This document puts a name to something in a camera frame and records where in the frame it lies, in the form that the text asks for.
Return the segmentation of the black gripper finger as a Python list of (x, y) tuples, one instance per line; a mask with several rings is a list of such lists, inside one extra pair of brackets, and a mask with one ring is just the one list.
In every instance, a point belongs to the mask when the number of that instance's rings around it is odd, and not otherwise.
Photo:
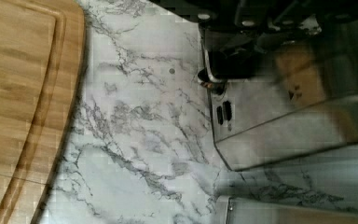
[(200, 36), (208, 79), (246, 78), (243, 67), (255, 56), (258, 26), (201, 25)]

